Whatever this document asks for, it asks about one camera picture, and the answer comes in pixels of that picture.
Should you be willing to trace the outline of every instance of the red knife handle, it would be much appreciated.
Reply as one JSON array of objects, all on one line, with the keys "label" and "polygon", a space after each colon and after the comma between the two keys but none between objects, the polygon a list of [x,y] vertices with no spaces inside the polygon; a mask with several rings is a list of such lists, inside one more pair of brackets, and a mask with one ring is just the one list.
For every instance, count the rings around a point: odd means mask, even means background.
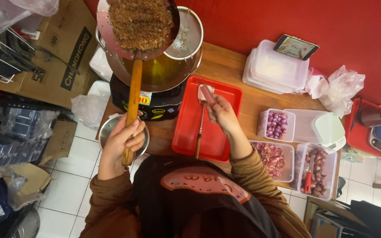
[{"label": "red knife handle", "polygon": [[311,191],[311,175],[312,173],[308,171],[306,174],[306,179],[305,179],[305,187],[304,187],[304,192],[309,193]]}]

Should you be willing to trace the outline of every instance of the shallot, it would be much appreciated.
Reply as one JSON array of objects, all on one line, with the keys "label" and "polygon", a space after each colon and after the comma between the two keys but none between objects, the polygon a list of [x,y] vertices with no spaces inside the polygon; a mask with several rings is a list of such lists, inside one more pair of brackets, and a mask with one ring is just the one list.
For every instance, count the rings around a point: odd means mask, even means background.
[{"label": "shallot", "polygon": [[269,112],[267,117],[267,131],[268,138],[282,140],[286,136],[286,125],[288,124],[288,116],[285,113]]},{"label": "shallot", "polygon": [[[327,158],[325,157],[326,154],[327,152],[322,149],[313,149],[305,155],[305,162],[306,162],[305,166],[308,166],[310,164],[311,159],[315,160],[312,176],[310,178],[311,190],[308,191],[308,193],[316,197],[325,195],[327,192],[327,188],[323,184],[323,180],[326,177],[326,175],[323,174],[323,167],[325,166],[325,162],[327,160]],[[306,181],[306,174],[307,174],[306,171],[302,173],[302,181],[301,181],[301,187],[300,187],[300,191],[302,193],[305,193],[304,187],[305,187],[305,181]]]},{"label": "shallot", "polygon": [[279,177],[283,173],[285,164],[283,149],[270,143],[251,142],[252,148],[256,149],[262,164],[272,177]]}]

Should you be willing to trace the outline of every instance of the brown sleeve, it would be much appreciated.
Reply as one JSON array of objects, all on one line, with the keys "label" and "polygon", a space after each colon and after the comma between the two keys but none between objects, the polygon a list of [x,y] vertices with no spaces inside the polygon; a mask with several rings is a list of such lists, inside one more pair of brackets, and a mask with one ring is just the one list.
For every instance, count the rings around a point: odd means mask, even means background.
[{"label": "brown sleeve", "polygon": [[262,204],[283,237],[311,237],[304,223],[290,209],[282,192],[277,189],[255,150],[246,158],[231,158],[230,163],[232,175]]},{"label": "brown sleeve", "polygon": [[85,234],[93,224],[108,215],[114,209],[123,207],[127,209],[126,202],[130,199],[132,183],[130,182],[129,171],[112,178],[110,180],[98,180],[98,175],[90,182],[92,196],[89,200],[91,209],[85,219],[85,229],[81,236]]}]

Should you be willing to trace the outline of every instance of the red wall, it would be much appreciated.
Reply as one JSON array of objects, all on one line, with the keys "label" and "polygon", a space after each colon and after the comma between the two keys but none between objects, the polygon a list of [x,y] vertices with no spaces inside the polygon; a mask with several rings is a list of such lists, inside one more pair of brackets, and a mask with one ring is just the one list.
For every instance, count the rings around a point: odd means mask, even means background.
[{"label": "red wall", "polygon": [[[84,0],[93,13],[97,0]],[[381,2],[365,0],[176,0],[195,11],[204,41],[248,55],[287,33],[320,49],[310,66],[330,75],[343,64],[365,74],[364,99],[381,104]]]}]

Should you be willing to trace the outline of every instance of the smartphone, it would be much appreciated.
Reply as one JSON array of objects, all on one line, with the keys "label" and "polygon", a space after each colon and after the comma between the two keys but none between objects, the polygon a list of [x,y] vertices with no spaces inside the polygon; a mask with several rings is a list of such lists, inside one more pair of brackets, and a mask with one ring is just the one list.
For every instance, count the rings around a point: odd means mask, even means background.
[{"label": "smartphone", "polygon": [[307,60],[320,48],[318,45],[301,40],[294,36],[282,35],[273,50],[300,60]]}]

